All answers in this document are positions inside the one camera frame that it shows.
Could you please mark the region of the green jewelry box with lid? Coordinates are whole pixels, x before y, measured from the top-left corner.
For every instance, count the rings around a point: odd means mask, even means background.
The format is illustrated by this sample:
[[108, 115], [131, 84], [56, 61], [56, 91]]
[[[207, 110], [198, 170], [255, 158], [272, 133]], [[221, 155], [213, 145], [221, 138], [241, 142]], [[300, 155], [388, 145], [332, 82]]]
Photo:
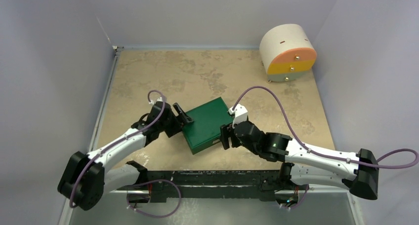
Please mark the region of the green jewelry box with lid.
[[182, 133], [193, 155], [217, 144], [220, 127], [233, 121], [222, 97], [197, 106], [186, 114], [193, 122], [184, 126]]

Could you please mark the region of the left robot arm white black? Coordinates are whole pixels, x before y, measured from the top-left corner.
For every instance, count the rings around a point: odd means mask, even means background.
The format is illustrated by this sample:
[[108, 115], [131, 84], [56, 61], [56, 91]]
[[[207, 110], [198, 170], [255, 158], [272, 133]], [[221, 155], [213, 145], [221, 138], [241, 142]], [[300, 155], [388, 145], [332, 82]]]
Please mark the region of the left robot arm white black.
[[59, 181], [58, 192], [70, 200], [71, 208], [87, 211], [105, 193], [124, 186], [143, 189], [150, 181], [144, 166], [135, 161], [126, 162], [118, 169], [114, 166], [155, 141], [160, 133], [171, 137], [193, 122], [177, 103], [154, 102], [149, 113], [111, 143], [89, 153], [74, 153]]

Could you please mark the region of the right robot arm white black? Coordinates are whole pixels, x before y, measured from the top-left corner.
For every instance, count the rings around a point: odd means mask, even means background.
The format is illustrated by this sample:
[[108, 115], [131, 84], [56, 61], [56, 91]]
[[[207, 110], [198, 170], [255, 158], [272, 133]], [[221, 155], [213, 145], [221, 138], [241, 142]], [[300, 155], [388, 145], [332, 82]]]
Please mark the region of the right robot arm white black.
[[370, 150], [355, 153], [301, 146], [289, 135], [265, 133], [250, 121], [220, 126], [220, 141], [225, 150], [242, 146], [266, 161], [281, 162], [277, 182], [284, 189], [320, 184], [347, 189], [367, 200], [378, 198], [378, 161]]

